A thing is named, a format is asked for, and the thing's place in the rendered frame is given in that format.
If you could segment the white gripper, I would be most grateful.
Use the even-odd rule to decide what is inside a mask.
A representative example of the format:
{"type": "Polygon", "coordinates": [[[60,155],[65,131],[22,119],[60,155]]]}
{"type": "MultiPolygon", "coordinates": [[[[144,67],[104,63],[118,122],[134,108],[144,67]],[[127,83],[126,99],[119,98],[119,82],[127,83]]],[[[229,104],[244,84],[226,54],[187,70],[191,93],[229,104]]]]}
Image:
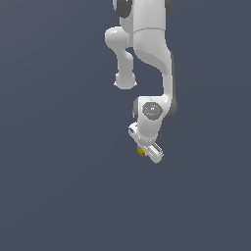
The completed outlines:
{"type": "Polygon", "coordinates": [[[137,122],[132,123],[128,127],[128,134],[137,144],[137,148],[141,147],[145,153],[155,164],[158,164],[164,157],[163,150],[156,143],[147,143],[137,135],[137,122]]]}

